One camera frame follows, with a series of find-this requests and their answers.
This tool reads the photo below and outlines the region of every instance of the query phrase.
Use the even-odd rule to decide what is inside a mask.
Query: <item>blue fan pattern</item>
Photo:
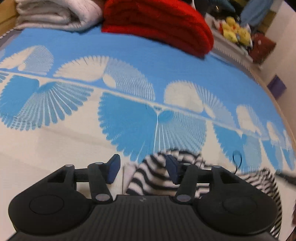
[[[3,80],[5,80],[7,76],[8,76],[7,73],[1,73],[1,72],[0,72],[0,83],[2,83]]]
[[[92,91],[58,81],[39,86],[37,79],[14,75],[0,95],[0,118],[21,131],[48,126],[71,115]]]
[[[236,131],[216,124],[213,124],[213,127],[221,149],[229,161],[232,161],[233,153],[239,151],[242,155],[241,171],[253,171],[260,167],[262,162],[261,148],[257,138],[246,134],[242,134],[240,137]]]
[[[295,169],[295,154],[292,149],[283,149],[287,164],[291,170]]]
[[[4,55],[5,55],[5,49],[2,49],[0,51],[0,59],[2,59]]]
[[[276,170],[283,169],[283,157],[281,147],[278,144],[272,144],[270,140],[262,141],[270,163]]]
[[[106,139],[131,161],[141,162],[148,154],[170,148],[196,153],[206,137],[204,120],[110,93],[103,93],[98,115]]]

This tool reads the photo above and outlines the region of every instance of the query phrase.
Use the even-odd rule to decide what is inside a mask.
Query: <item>folded towel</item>
[[[102,31],[160,40],[202,57],[214,44],[199,12],[180,0],[107,0]]]
[[[83,31],[103,18],[102,0],[16,0],[17,29]]]

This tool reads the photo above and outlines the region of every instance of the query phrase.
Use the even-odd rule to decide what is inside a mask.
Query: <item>black cable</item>
[[[240,161],[239,166],[237,166],[237,163],[236,163],[235,160],[234,160],[234,156],[235,156],[235,155],[240,155],[241,161]],[[235,150],[235,151],[232,153],[232,162],[234,162],[234,164],[235,164],[235,168],[236,168],[236,169],[235,169],[234,174],[236,174],[237,170],[240,169],[240,167],[242,166],[242,154],[241,154],[238,150]]]

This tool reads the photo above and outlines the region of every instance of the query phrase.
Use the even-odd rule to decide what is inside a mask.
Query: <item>bed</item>
[[[15,26],[17,12],[13,0],[0,1],[0,35]]]
[[[178,148],[230,171],[234,153],[240,172],[295,168],[295,141],[272,95],[216,48],[199,59],[98,26],[82,34],[25,29],[0,49],[3,240],[13,234],[10,200],[65,164],[85,168],[118,153],[123,166]],[[110,191],[122,192],[122,170]]]

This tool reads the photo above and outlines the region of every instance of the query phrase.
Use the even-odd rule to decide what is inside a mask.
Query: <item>pillow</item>
[[[276,43],[261,33],[252,35],[252,40],[253,49],[249,52],[249,55],[253,58],[253,63],[261,64],[274,50]]]

